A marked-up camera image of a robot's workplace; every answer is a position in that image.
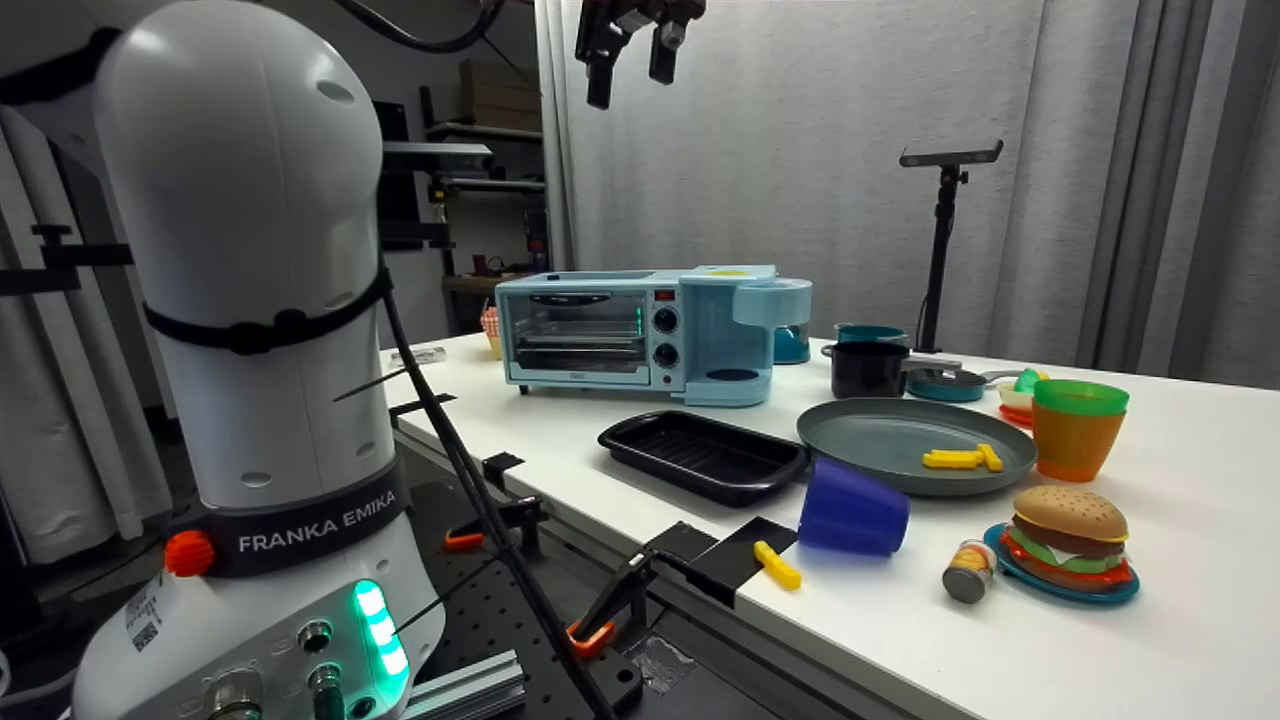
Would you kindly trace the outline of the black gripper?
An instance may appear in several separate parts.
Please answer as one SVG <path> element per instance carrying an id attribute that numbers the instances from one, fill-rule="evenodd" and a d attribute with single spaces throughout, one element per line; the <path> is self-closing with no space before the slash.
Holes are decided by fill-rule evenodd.
<path id="1" fill-rule="evenodd" d="M 612 106 L 612 67 L 614 53 L 641 31 L 650 27 L 646 76 L 656 84 L 674 82 L 674 53 L 684 27 L 703 18 L 703 0 L 584 0 L 575 27 L 575 56 L 586 62 L 586 106 Z"/>

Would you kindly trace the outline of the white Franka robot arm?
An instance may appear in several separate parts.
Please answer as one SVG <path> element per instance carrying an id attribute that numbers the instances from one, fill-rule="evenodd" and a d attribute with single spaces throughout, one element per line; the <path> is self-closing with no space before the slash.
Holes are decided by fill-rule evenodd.
<path id="1" fill-rule="evenodd" d="M 386 720 L 440 648 L 380 377 L 385 141 L 343 56 L 177 0 L 94 82 L 196 513 L 83 648 L 75 720 Z"/>

